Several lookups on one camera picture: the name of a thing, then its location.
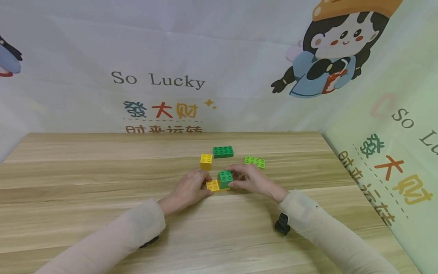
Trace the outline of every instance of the beige sleeve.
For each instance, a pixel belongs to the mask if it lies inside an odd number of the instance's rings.
[[[165,227],[161,207],[150,199],[71,246],[35,274],[106,273]]]
[[[286,196],[280,209],[291,228],[321,249],[344,274],[399,273],[377,250],[298,190]]]

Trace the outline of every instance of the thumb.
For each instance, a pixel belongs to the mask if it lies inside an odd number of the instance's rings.
[[[248,190],[249,181],[232,181],[228,184],[229,187],[234,189],[245,189]]]
[[[211,195],[213,195],[213,191],[211,191],[210,189],[201,189],[199,191],[199,196],[201,197],[201,199]]]

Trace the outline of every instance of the cartoon bird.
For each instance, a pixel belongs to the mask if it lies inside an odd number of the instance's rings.
[[[0,36],[0,76],[11,77],[14,73],[20,73],[20,61],[23,61],[21,52]]]

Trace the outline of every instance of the green lego brick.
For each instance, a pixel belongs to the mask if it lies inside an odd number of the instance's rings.
[[[213,158],[229,158],[234,156],[233,147],[215,146],[213,147]]]
[[[228,184],[231,183],[232,181],[233,181],[233,176],[231,174],[231,171],[229,170],[219,171],[218,174],[219,189],[227,189]]]
[[[265,160],[246,156],[244,164],[255,164],[260,169],[265,169]]]

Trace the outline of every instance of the blue dress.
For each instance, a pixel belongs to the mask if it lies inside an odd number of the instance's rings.
[[[10,53],[4,46],[0,44],[0,67],[12,73],[21,72],[20,61]]]
[[[351,60],[345,67],[347,73],[337,80],[334,85],[335,89],[342,88],[353,77],[354,70],[356,69],[356,57],[349,56],[349,58]],[[329,60],[334,63],[340,59],[341,58]],[[328,72],[325,72],[319,78],[313,80],[309,80],[307,78],[307,73],[317,61],[318,59],[315,57],[315,55],[308,51],[303,51],[293,60],[293,72],[295,74],[295,80],[297,83],[292,88],[289,95],[298,98],[312,98],[320,96],[322,94],[330,74]]]

